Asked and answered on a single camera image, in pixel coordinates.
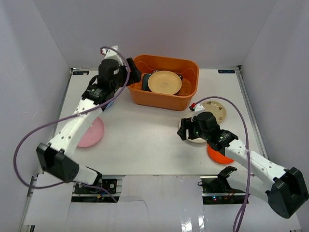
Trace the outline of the teal square plate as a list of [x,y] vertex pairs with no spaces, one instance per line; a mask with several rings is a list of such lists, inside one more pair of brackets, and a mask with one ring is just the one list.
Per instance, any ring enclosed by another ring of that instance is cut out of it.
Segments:
[[149,86],[148,86],[148,80],[151,77],[150,73],[147,73],[143,76],[142,79],[142,90],[143,91],[150,91]]

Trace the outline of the white round plate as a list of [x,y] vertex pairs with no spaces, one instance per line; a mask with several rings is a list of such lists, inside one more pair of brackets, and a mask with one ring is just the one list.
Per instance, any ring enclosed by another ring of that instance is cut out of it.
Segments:
[[[181,120],[182,120],[182,119],[179,120],[179,126],[178,126],[179,129],[180,129],[180,127],[181,127]],[[203,139],[201,139],[201,138],[196,138],[196,139],[193,139],[193,140],[192,140],[192,139],[188,139],[188,132],[187,132],[186,138],[187,138],[187,139],[186,139],[187,141],[192,142],[192,143],[196,143],[196,144],[203,144],[203,143],[206,143],[206,141],[203,140]]]

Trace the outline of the cream patterned small plate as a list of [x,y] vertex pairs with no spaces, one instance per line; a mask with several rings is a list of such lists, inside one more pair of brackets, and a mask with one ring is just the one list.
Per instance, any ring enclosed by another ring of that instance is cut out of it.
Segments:
[[217,123],[222,123],[226,117],[226,109],[225,107],[217,101],[204,101],[201,104],[205,111],[211,112],[216,118]]

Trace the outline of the pink round plate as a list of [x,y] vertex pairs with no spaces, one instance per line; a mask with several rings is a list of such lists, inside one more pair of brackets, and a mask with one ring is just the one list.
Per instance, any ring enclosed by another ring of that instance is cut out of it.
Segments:
[[104,137],[104,133],[104,123],[100,117],[97,117],[87,129],[77,147],[87,148],[97,144]]

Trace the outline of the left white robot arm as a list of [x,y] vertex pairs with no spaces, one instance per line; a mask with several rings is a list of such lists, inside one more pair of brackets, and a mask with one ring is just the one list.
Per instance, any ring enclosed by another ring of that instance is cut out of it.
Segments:
[[111,58],[104,59],[98,74],[88,84],[75,110],[76,117],[66,125],[47,144],[40,143],[36,148],[43,171],[65,183],[79,182],[92,193],[101,190],[101,173],[89,167],[82,167],[72,157],[81,138],[94,120],[113,101],[115,93],[141,80],[141,72],[132,58],[127,58],[128,67]]

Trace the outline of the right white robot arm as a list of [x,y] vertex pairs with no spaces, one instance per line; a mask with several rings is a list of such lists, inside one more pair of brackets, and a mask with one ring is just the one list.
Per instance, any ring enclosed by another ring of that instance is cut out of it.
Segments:
[[282,218],[290,218],[309,199],[300,170],[284,168],[249,151],[235,134],[221,129],[210,112],[182,118],[177,134],[182,140],[201,138],[213,150],[246,168],[253,175],[249,194],[268,203]]

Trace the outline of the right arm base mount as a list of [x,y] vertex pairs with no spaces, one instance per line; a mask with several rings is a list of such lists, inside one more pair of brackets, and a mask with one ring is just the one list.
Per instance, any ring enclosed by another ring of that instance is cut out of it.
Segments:
[[243,204],[245,192],[231,188],[228,179],[237,171],[232,166],[225,167],[217,175],[200,177],[198,185],[202,188],[202,200],[204,205]]

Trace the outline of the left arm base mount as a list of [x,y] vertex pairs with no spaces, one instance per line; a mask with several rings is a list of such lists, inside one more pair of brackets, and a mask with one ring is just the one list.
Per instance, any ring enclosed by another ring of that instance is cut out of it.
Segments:
[[75,184],[72,192],[73,203],[117,203],[119,192],[117,191],[117,179],[100,179],[98,188],[89,188],[81,184]]

